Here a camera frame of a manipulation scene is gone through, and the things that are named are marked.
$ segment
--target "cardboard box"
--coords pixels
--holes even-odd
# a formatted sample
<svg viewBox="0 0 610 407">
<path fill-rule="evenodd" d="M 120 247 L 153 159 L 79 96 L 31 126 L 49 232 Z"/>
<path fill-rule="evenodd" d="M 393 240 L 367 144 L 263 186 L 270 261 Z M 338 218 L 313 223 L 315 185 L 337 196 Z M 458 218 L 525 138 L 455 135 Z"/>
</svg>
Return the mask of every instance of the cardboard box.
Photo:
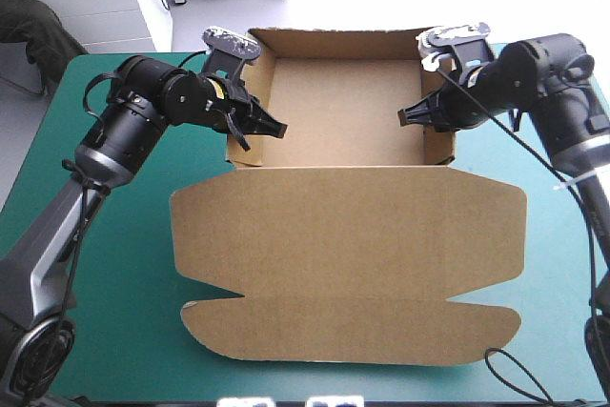
<svg viewBox="0 0 610 407">
<path fill-rule="evenodd" d="M 228 143 L 236 170 L 172 198 L 177 270 L 244 295 L 182 318 L 221 355 L 453 365 L 504 346 L 519 315 L 448 300 L 523 268 L 525 194 L 459 172 L 454 137 L 401 128 L 436 87 L 421 31 L 253 30 L 251 93 L 282 140 Z"/>
</svg>

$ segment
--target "person's leg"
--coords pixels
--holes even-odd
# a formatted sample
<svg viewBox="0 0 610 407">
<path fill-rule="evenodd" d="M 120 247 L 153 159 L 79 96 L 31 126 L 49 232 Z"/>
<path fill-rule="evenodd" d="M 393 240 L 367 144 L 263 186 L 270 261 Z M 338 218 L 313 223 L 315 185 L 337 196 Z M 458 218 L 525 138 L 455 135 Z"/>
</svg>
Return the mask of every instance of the person's leg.
<svg viewBox="0 0 610 407">
<path fill-rule="evenodd" d="M 75 56 L 87 53 L 37 0 L 0 0 L 0 42 L 26 42 L 28 58 L 55 82 Z"/>
</svg>

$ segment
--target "robotic arm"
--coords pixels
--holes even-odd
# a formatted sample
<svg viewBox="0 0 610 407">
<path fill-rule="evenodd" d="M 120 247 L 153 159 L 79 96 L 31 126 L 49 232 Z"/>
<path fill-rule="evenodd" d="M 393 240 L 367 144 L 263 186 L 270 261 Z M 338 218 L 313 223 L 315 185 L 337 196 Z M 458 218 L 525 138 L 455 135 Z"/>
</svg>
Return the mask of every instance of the robotic arm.
<svg viewBox="0 0 610 407">
<path fill-rule="evenodd" d="M 528 113 L 551 164 L 573 177 L 588 219 L 610 266 L 610 120 L 589 78 L 594 60 L 575 37 L 562 33 L 507 45 L 496 59 L 484 23 L 434 28 L 419 36 L 422 64 L 439 70 L 452 59 L 445 84 L 413 107 L 398 112 L 400 124 L 432 126 L 438 132 L 472 129 L 489 114 L 509 112 L 513 131 Z M 601 387 L 610 399 L 610 275 L 595 295 L 601 311 L 585 326 L 585 343 Z M 599 329 L 601 346 L 596 330 Z"/>
<path fill-rule="evenodd" d="M 260 46 L 220 28 L 203 38 L 211 53 L 202 73 L 134 56 L 87 87 L 83 105 L 97 121 L 74 162 L 64 161 L 72 172 L 68 183 L 0 260 L 0 406 L 27 403 L 49 389 L 74 340 L 73 324 L 64 319 L 74 250 L 104 199 L 132 181 L 169 126 L 230 133 L 246 150 L 245 134 L 284 135 L 286 125 L 267 114 L 240 79 Z M 108 107 L 98 116 L 87 93 L 104 79 L 112 84 Z"/>
</svg>

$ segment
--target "cardboard lid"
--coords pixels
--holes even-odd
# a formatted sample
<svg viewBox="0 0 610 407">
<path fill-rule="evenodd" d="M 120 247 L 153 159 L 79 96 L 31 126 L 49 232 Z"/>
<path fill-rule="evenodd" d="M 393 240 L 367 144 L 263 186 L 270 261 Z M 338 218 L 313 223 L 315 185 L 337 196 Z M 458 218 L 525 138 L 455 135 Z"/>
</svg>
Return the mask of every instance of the cardboard lid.
<svg viewBox="0 0 610 407">
<path fill-rule="evenodd" d="M 177 270 L 247 297 L 444 299 L 523 268 L 523 191 L 445 167 L 244 169 L 172 211 Z"/>
<path fill-rule="evenodd" d="M 419 61 L 416 37 L 430 28 L 406 31 L 304 31 L 250 29 L 276 57 L 307 59 L 401 59 Z"/>
<path fill-rule="evenodd" d="M 392 297 L 209 300 L 185 305 L 182 320 L 210 350 L 238 359 L 435 366 L 479 360 L 520 325 L 502 307 Z"/>
</svg>

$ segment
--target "table surface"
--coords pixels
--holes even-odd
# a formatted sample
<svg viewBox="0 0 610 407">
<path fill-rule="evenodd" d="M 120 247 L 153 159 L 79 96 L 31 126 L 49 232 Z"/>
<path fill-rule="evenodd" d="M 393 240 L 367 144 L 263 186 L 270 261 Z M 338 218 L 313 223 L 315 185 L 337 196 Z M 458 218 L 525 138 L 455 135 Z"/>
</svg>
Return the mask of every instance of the table surface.
<svg viewBox="0 0 610 407">
<path fill-rule="evenodd" d="M 80 56 L 59 86 L 4 211 L 0 253 L 45 207 L 68 178 L 63 158 L 92 124 L 81 109 L 83 88 L 126 55 Z M 177 64 L 184 54 L 157 54 Z M 193 63 L 193 69 L 200 62 Z M 107 85 L 91 94 L 103 110 Z M 520 135 L 540 150 L 528 120 Z M 54 384 L 64 396 L 93 400 L 213 400 L 271 396 L 362 394 L 375 400 L 524 400 L 498 383 L 482 362 L 458 367 L 346 363 L 249 362 L 216 355 L 182 325 L 181 306 L 226 293 L 180 276 L 173 263 L 169 197 L 177 189 L 229 171 L 225 137 L 194 126 L 170 128 L 130 186 L 115 190 L 85 239 L 75 291 L 79 307 L 71 357 Z M 582 342 L 588 308 L 586 235 L 567 192 L 491 123 L 460 132 L 451 166 L 523 188 L 528 195 L 526 262 L 509 282 L 458 300 L 512 307 L 522 317 L 507 349 L 557 399 L 601 399 Z M 519 371 L 499 369 L 528 388 Z"/>
</svg>

